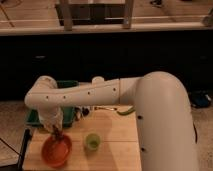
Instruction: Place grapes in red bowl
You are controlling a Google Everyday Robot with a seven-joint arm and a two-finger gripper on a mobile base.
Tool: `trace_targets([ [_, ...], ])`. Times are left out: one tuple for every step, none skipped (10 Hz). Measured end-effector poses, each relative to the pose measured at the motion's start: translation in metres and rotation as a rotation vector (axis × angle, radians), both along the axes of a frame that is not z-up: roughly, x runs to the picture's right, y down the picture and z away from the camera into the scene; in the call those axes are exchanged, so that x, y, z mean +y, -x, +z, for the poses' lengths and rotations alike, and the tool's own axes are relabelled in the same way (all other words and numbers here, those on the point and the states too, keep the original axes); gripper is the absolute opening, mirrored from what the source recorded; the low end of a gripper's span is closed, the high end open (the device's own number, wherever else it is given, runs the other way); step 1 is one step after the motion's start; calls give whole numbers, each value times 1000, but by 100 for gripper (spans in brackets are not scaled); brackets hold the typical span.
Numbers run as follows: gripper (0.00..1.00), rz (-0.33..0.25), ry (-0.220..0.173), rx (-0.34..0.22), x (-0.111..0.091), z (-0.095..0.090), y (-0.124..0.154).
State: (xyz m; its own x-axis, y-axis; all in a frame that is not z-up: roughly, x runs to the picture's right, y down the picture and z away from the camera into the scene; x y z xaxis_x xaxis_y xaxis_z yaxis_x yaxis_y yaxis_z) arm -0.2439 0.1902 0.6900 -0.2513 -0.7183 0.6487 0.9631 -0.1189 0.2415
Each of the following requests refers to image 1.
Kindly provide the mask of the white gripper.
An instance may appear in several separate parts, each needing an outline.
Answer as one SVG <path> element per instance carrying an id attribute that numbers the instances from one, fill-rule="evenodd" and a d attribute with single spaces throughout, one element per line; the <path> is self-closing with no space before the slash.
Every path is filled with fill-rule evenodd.
<path id="1" fill-rule="evenodd" d="M 49 132 L 53 132 L 53 127 L 62 130 L 63 112 L 61 108 L 38 110 L 39 121 Z"/>

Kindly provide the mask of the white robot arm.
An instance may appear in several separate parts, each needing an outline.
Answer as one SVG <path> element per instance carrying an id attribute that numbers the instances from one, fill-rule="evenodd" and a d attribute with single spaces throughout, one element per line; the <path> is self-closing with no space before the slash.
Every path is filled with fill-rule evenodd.
<path id="1" fill-rule="evenodd" d="M 140 77 L 106 80 L 60 88 L 50 76 L 39 77 L 26 93 L 26 106 L 46 125 L 58 122 L 63 107 L 131 105 L 143 171 L 199 171 L 196 135 L 186 88 L 174 75 L 154 71 Z"/>

